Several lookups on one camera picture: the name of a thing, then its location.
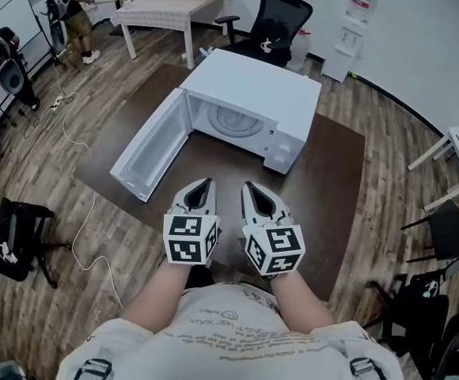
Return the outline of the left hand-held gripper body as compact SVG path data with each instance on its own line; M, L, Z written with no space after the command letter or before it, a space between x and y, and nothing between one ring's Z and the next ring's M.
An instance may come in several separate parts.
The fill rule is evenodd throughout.
M168 262L206 265L220 234L220 218L196 214L180 205L163 218L163 242Z

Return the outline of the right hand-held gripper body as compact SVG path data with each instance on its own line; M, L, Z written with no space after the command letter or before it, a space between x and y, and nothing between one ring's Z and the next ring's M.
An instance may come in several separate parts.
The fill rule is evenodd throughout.
M242 228L244 251L262 277L271 278L298 269L305 255L302 229L290 216Z

